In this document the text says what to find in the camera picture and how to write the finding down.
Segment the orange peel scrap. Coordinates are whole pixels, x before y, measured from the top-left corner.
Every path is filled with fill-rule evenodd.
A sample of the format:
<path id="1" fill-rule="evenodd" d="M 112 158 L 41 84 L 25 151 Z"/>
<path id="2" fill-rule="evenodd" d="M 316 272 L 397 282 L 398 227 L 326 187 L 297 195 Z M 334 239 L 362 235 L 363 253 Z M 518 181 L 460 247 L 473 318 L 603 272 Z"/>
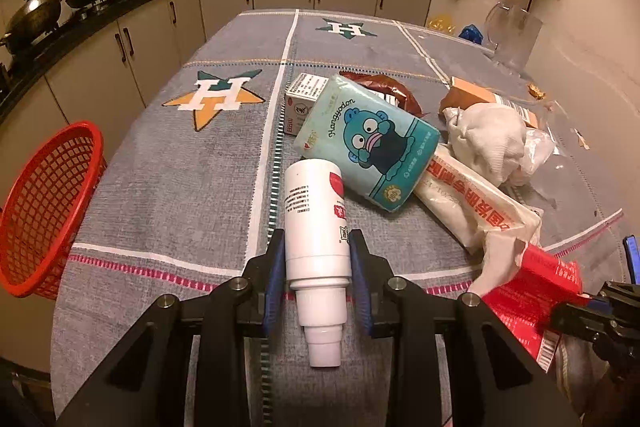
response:
<path id="1" fill-rule="evenodd" d="M 535 83 L 530 82 L 527 85 L 527 90 L 529 95 L 537 101 L 541 101 L 546 98 L 546 92 L 542 91 Z"/>

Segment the orange cardboard box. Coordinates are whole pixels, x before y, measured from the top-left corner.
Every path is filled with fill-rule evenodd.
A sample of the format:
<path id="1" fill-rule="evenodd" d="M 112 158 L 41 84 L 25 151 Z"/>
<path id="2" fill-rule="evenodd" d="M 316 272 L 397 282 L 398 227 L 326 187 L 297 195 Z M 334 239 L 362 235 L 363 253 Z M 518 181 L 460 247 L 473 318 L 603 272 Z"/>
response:
<path id="1" fill-rule="evenodd" d="M 529 109 L 509 101 L 504 96 L 495 94 L 484 87 L 477 86 L 477 84 L 458 77 L 451 78 L 449 91 L 440 101 L 439 113 L 444 113 L 444 109 L 448 107 L 467 109 L 478 103 L 495 103 L 511 107 L 523 118 L 527 127 L 538 128 L 537 116 Z"/>

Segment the white plastic bottle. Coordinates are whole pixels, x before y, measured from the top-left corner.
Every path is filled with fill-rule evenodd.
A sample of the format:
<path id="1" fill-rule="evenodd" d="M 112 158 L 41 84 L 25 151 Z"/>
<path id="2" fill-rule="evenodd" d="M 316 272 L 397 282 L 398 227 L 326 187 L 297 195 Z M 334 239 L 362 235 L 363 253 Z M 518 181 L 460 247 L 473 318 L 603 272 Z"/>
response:
<path id="1" fill-rule="evenodd" d="M 284 188 L 286 280 L 309 365 L 334 369 L 342 361 L 352 278 L 341 170 L 323 159 L 300 160 L 286 169 Z"/>

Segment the teal tissue pack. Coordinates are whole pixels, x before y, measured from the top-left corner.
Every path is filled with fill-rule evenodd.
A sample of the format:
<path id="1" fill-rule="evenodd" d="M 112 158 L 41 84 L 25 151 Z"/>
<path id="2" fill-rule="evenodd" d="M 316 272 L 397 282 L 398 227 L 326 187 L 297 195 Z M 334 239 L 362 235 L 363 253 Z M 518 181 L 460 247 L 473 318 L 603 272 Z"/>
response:
<path id="1" fill-rule="evenodd" d="M 439 138 L 428 122 L 335 75 L 314 102 L 294 147 L 303 158 L 333 162 L 348 188 L 393 212 L 418 184 Z"/>

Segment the white cloth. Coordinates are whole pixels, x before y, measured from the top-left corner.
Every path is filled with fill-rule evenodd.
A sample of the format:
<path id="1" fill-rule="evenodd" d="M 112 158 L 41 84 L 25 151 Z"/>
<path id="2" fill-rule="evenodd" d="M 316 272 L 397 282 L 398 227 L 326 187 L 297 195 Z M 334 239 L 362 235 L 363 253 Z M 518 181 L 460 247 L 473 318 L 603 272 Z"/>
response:
<path id="1" fill-rule="evenodd" d="M 512 107 L 477 103 L 442 115 L 454 157 L 495 186 L 527 184 L 555 149 L 548 133 L 527 127 Z"/>

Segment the lidded steel wok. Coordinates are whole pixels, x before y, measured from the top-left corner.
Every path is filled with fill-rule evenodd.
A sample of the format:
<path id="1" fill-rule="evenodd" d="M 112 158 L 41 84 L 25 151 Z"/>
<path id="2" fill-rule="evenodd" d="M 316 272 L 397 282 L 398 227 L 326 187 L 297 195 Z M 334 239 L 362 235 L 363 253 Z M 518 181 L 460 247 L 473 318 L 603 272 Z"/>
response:
<path id="1" fill-rule="evenodd" d="M 6 26 L 1 45 L 12 56 L 25 53 L 37 38 L 58 28 L 61 12 L 62 0 L 24 0 Z"/>

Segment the grey star tablecloth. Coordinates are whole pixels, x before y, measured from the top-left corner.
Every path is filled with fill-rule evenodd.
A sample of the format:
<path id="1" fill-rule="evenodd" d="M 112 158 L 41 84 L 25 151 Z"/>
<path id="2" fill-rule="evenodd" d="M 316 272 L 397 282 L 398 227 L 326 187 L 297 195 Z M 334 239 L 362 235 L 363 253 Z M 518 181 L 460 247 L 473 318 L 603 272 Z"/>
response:
<path id="1" fill-rule="evenodd" d="M 235 17 L 91 199 L 58 425 L 637 425 L 616 161 L 526 88 L 403 23 Z"/>

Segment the red plastic basket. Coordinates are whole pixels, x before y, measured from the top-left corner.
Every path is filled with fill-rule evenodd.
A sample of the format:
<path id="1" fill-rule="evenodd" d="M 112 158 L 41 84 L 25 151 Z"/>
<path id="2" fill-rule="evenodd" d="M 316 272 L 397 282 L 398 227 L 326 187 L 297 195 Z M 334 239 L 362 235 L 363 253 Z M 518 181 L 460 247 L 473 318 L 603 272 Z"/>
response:
<path id="1" fill-rule="evenodd" d="M 70 124 L 26 162 L 1 213 L 1 286 L 54 300 L 77 232 L 106 170 L 95 124 Z"/>

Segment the red paper package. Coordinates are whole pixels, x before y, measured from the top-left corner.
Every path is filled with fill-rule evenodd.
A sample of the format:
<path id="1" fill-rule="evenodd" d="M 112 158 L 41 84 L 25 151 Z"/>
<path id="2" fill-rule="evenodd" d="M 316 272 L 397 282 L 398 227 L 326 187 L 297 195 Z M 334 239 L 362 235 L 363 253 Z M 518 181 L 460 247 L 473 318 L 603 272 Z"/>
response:
<path id="1" fill-rule="evenodd" d="M 578 264 L 518 239 L 506 260 L 489 262 L 487 274 L 484 303 L 548 371 L 561 338 L 551 325 L 553 308 L 560 303 L 581 306 L 588 301 Z"/>

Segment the small white carton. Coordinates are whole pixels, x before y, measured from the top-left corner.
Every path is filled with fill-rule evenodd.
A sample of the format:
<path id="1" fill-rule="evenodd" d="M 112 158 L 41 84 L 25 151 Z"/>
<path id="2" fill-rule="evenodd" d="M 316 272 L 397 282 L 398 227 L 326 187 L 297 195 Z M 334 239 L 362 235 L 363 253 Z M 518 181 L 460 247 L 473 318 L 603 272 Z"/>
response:
<path id="1" fill-rule="evenodd" d="M 284 94 L 284 133 L 296 136 L 319 98 L 328 78 L 301 72 Z"/>

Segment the white orange long wrapper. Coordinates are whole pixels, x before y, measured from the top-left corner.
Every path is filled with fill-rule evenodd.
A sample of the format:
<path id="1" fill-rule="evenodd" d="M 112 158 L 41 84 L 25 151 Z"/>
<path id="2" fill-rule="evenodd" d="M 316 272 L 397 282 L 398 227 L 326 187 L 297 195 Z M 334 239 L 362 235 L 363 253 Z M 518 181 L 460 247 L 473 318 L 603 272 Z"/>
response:
<path id="1" fill-rule="evenodd" d="M 483 253 L 482 273 L 470 287 L 477 296 L 512 281 L 524 246 L 539 244 L 538 213 L 462 164 L 444 144 L 436 147 L 413 193 L 469 253 Z"/>

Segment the brown snack wrapper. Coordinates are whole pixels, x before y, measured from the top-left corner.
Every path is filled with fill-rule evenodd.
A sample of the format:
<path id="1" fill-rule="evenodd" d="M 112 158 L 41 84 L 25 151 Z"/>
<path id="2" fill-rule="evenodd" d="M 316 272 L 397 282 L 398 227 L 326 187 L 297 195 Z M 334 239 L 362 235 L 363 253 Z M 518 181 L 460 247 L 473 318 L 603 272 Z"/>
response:
<path id="1" fill-rule="evenodd" d="M 376 93 L 390 96 L 397 102 L 399 108 L 413 116 L 422 118 L 425 115 L 421 105 L 411 91 L 392 77 L 383 74 L 359 74 L 359 72 L 346 72 L 346 70 L 342 70 L 340 75 Z"/>

